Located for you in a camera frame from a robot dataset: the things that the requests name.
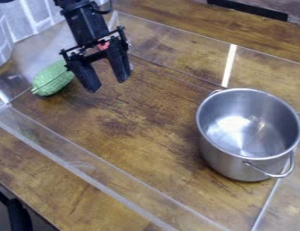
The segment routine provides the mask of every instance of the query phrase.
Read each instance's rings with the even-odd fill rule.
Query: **stainless steel pot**
[[[247,88],[215,92],[197,111],[201,153],[211,167],[236,180],[287,177],[300,143],[300,118],[270,93]],[[282,173],[291,160],[291,166]]]

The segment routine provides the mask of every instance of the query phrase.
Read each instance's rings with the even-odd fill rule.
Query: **wooden table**
[[[196,1],[123,1],[117,8],[300,61],[299,26],[201,5]],[[177,56],[177,49],[169,50],[171,57]],[[264,60],[263,54],[251,56],[245,51],[241,54],[241,68],[235,74],[232,87],[267,88],[287,98],[300,111],[300,79],[288,71],[294,68],[300,73],[300,65],[283,67],[280,73],[286,79],[276,81],[282,74],[274,67],[282,60],[270,59],[270,69],[266,70],[258,65]],[[208,168],[199,156],[195,112],[208,93],[219,88],[216,81],[221,79],[216,67],[209,67],[205,73],[215,82],[212,84],[136,57],[132,57],[132,62],[136,69],[125,84],[116,84],[110,68],[101,62],[96,66],[102,73],[105,88],[98,94],[86,93],[74,81],[54,97],[25,94],[14,102],[14,107],[74,143],[100,153],[149,185],[179,201],[185,201],[227,228],[249,230],[275,180],[255,184],[228,180]],[[192,63],[184,60],[175,65],[184,68]],[[195,67],[203,75],[204,69],[199,65]],[[253,81],[263,71],[270,75],[259,82]],[[200,88],[183,85],[176,79],[185,79]],[[287,87],[291,79],[296,83]],[[0,137],[0,183],[60,229],[159,230],[155,224],[2,129]]]

